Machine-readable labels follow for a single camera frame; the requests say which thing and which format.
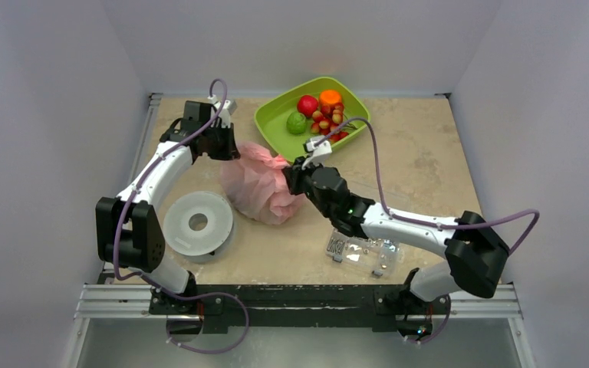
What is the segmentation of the pink plastic bag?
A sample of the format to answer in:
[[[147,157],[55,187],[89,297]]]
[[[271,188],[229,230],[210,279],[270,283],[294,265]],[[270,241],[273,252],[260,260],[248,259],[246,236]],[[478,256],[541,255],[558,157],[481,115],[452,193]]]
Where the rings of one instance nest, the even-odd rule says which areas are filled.
[[[280,225],[294,216],[304,195],[289,192],[280,155],[253,142],[237,144],[240,158],[220,164],[219,182],[232,206],[244,216],[267,225]]]

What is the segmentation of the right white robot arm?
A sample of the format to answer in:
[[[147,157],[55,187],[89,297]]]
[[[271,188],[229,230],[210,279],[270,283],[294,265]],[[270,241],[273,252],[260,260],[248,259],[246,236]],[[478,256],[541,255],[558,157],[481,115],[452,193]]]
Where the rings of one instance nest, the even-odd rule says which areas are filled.
[[[443,258],[409,275],[400,291],[406,310],[420,311],[455,291],[494,296],[511,250],[482,216],[465,211],[458,218],[432,217],[386,209],[352,193],[337,169],[303,162],[299,157],[282,170],[289,192],[305,196],[341,234],[403,243]]]

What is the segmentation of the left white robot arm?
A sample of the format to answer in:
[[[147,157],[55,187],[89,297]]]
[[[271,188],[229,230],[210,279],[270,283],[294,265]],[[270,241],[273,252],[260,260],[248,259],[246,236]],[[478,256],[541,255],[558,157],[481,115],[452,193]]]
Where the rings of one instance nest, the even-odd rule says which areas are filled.
[[[218,161],[240,157],[235,144],[232,100],[188,100],[183,115],[160,136],[153,158],[131,184],[113,198],[101,198],[95,207],[97,253],[115,268],[134,275],[169,294],[168,303],[178,313],[193,311],[198,293],[191,272],[164,255],[157,209],[176,180],[201,156]]]

